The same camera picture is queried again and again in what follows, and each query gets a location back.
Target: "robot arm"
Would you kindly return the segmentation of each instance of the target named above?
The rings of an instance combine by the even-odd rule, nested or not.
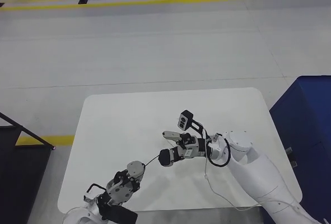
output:
[[[253,147],[246,132],[225,132],[224,135],[208,136],[206,132],[203,134],[202,125],[193,120],[193,114],[187,110],[180,115],[178,127],[181,130],[191,127],[204,138],[197,138],[189,133],[163,132],[163,137],[175,141],[177,146],[160,151],[158,160],[162,166],[172,166],[175,162],[194,157],[205,157],[211,164],[219,167],[227,165],[245,192],[261,203],[275,223],[320,224],[296,201],[276,166],[265,154]],[[245,156],[247,162],[239,163]],[[219,165],[213,160],[226,162]],[[135,224],[138,215],[122,207],[122,204],[139,190],[145,167],[143,163],[133,161],[126,170],[117,172],[106,188],[92,184],[84,196],[85,205],[70,210],[63,223],[104,224],[113,221],[118,224]],[[93,186],[103,189],[104,193],[91,199],[88,193]]]
[[[179,118],[178,127],[182,130],[192,127],[191,122],[194,120],[192,114],[190,113],[191,115],[189,116],[189,113],[188,111],[186,113],[183,112]],[[199,129],[196,129],[196,131],[202,134],[203,127],[199,123],[197,125]],[[165,138],[176,141],[178,146],[170,150],[161,151],[158,158],[161,165],[167,164],[167,166],[171,166],[174,162],[185,158],[205,156],[205,153],[206,157],[211,160],[226,160],[229,163],[227,164],[226,162],[225,164],[227,164],[237,182],[249,196],[265,208],[275,223],[320,224],[296,201],[272,161],[253,147],[246,131],[231,131],[225,132],[224,135],[216,134],[215,136],[207,136],[206,134],[206,150],[204,140],[198,139],[197,144],[200,145],[198,147],[191,146],[191,149],[195,148],[196,150],[191,153],[190,157],[185,157],[189,147],[187,147],[186,142],[184,144],[182,138],[171,138],[170,136],[175,136],[176,134],[164,133],[163,136]],[[239,163],[245,156],[247,157],[246,163]]]
[[[106,188],[92,184],[83,198],[85,202],[83,207],[70,210],[65,215],[63,223],[106,224],[108,221],[113,221],[118,224],[135,224],[138,214],[122,207],[122,204],[129,201],[133,193],[140,189],[145,167],[143,163],[133,161],[127,165],[127,169],[118,171]],[[100,188],[104,192],[91,198],[93,187]]]

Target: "cable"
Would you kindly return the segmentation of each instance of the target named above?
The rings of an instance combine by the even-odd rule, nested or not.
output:
[[[147,164],[145,164],[145,167],[148,165],[148,164],[150,164],[153,160],[155,160],[156,158],[158,158],[159,157],[159,155],[157,155],[156,157],[154,157],[151,161],[149,161]]]
[[[204,136],[204,132],[205,132],[205,134],[207,135],[206,130],[203,129],[202,137]],[[253,205],[253,206],[251,206],[251,207],[249,207],[249,208],[238,209],[234,204],[231,203],[231,201],[229,201],[227,198],[225,198],[225,197],[222,196],[221,194],[219,194],[219,193],[217,193],[216,191],[214,191],[214,189],[212,188],[211,183],[210,183],[210,180],[209,180],[209,177],[208,177],[208,175],[207,175],[207,173],[206,173],[206,168],[207,168],[207,164],[208,164],[208,156],[207,156],[207,155],[208,155],[208,153],[207,153],[207,147],[206,147],[206,141],[205,141],[205,157],[206,157],[206,160],[205,160],[204,177],[205,177],[205,179],[207,180],[207,182],[208,182],[208,184],[209,184],[209,187],[210,187],[211,191],[212,191],[215,195],[217,195],[217,196],[221,197],[222,199],[224,199],[225,201],[227,201],[227,202],[228,202],[228,203],[229,203],[234,209],[236,209],[237,211],[239,211],[239,212],[247,211],[247,210],[250,210],[250,209],[252,209],[252,208],[254,208],[254,207],[256,207],[256,206],[260,206],[260,205],[262,205],[262,204],[264,204],[264,203],[268,203],[268,202],[280,202],[280,203],[283,203],[283,204],[286,204],[286,205],[290,206],[290,207],[291,207],[296,213],[298,213],[298,214],[304,216],[304,217],[305,217],[307,220],[309,220],[310,222],[312,222],[312,223],[319,223],[317,220],[313,219],[312,217],[308,217],[308,216],[302,214],[300,211],[298,211],[300,208],[295,207],[295,206],[293,206],[293,205],[291,205],[291,204],[289,204],[289,203],[287,203],[287,202],[281,201],[281,200],[265,200],[265,201],[263,201],[263,202],[259,202],[259,203],[255,204],[255,205]]]
[[[205,128],[203,128],[203,130],[205,131],[205,136],[208,136],[208,133],[206,132]],[[229,164],[229,162],[230,162],[230,158],[231,158],[230,144],[229,144],[229,142],[227,141],[226,138],[223,138],[223,139],[224,139],[225,142],[226,142],[226,146],[227,146],[227,154],[228,154],[229,156],[227,157],[227,161],[226,161],[224,164],[216,164],[216,163],[214,163],[214,162],[212,161],[212,159],[210,158],[210,155],[207,155],[206,139],[204,138],[204,141],[205,141],[206,157],[207,157],[207,159],[209,160],[209,162],[210,162],[211,164],[213,164],[214,166],[216,166],[216,167],[225,167],[225,166],[227,166],[227,164]]]

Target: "white tabletop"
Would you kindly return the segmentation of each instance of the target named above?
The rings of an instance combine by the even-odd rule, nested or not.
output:
[[[147,163],[161,149],[170,148],[162,132],[181,132],[178,118],[185,109],[209,134],[246,130],[254,147],[268,155],[290,192],[301,201],[301,189],[262,94],[255,88],[230,88],[88,97],[58,198],[59,210],[66,213],[82,205],[83,194],[92,183],[105,186],[129,162]],[[230,207],[211,192],[204,179],[204,164],[205,158],[194,158],[162,167],[154,160],[146,168],[141,189],[123,206],[133,211]],[[255,204],[228,168],[209,164],[208,176],[215,191],[236,206]]]

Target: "yellow floor line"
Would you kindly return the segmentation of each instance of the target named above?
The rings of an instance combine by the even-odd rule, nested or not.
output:
[[[111,7],[111,6],[131,6],[144,4],[191,4],[191,3],[206,3],[206,2],[228,2],[233,0],[150,0],[150,1],[134,1],[134,2],[104,2],[104,3],[89,3],[89,4],[59,4],[50,6],[13,6],[7,7],[5,4],[0,8],[0,11],[17,11],[17,10],[66,10],[73,8],[96,8],[96,7]]]
[[[73,144],[74,136],[41,136],[54,146],[71,146]],[[29,136],[20,136],[17,140],[17,146],[41,144],[39,141]]]

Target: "blue panel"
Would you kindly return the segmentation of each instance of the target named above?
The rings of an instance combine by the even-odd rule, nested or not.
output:
[[[260,207],[260,212],[262,214],[262,219],[264,221],[264,224],[276,224],[263,207]]]
[[[317,220],[331,223],[331,76],[299,77],[270,114],[298,164],[301,204]]]

